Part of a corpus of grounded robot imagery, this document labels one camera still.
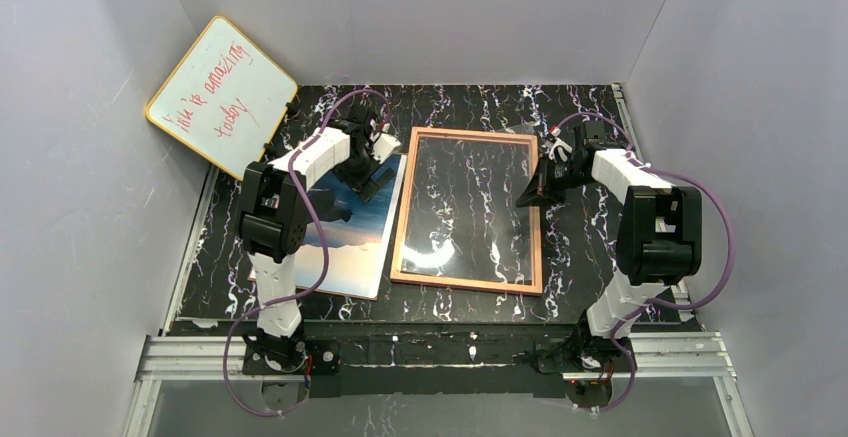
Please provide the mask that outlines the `landscape photo board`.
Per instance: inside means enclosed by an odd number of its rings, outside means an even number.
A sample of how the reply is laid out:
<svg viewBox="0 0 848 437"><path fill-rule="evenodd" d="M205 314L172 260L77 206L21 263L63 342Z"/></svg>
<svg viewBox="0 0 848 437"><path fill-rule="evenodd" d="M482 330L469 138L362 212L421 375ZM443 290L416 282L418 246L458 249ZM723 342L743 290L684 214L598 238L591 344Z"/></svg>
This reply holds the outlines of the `landscape photo board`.
<svg viewBox="0 0 848 437"><path fill-rule="evenodd" d="M319 292L376 298L405 163L393 155L377 170L376 178L395 175L367 203L332 173L308 191L328 243L329 268Z"/></svg>

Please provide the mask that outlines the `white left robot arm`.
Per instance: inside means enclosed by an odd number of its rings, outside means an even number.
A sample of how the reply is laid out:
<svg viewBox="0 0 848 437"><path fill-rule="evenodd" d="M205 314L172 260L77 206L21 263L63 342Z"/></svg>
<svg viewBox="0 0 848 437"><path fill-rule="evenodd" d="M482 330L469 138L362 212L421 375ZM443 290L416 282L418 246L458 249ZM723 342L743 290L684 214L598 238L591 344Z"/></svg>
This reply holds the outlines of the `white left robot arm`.
<svg viewBox="0 0 848 437"><path fill-rule="evenodd" d="M354 104L285 155L248 165L237 231L253 267L257 326L264 334L287 339L301 325L295 261L309 228L318 234L321 257L320 273L307 289L316 290L329 272L329 237L322 225L347 214L333 194L316 191L315 184L332 175L367 204L392 177L385 163L399 147L374 108Z"/></svg>

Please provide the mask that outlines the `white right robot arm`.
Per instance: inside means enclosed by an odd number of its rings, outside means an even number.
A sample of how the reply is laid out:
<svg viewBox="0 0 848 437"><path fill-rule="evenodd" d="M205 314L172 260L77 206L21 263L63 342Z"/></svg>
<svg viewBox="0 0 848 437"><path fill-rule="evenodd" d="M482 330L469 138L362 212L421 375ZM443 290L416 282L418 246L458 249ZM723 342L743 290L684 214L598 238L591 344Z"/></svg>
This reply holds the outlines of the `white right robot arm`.
<svg viewBox="0 0 848 437"><path fill-rule="evenodd" d="M545 138L519 207L563 202L571 189L600 184L621 204L612 280L585 312L580 341L627 336L637 310L683 278L695 274L702 254L702 195L649 171L635 153L610 139L603 123L573 126L566 142L559 124Z"/></svg>

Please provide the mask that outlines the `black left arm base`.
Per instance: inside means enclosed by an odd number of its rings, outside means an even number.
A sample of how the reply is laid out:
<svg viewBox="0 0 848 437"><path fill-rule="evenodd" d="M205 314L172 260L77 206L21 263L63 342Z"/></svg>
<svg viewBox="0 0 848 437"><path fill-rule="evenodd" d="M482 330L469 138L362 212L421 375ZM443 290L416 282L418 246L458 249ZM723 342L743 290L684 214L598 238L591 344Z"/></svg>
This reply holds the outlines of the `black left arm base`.
<svg viewBox="0 0 848 437"><path fill-rule="evenodd" d="M242 373L245 375L334 375L341 347L335 340L262 341L245 337Z"/></svg>

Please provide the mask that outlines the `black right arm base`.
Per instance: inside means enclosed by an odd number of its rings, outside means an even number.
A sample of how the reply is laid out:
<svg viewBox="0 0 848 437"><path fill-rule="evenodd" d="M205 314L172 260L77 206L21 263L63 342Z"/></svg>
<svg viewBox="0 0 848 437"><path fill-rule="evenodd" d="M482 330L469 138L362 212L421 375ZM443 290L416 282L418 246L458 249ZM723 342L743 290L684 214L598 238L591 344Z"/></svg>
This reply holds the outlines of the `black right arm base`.
<svg viewBox="0 0 848 437"><path fill-rule="evenodd" d="M628 367L625 351L633 351L629 338L542 339L534 342L530 362L542 374L587 372L605 378Z"/></svg>

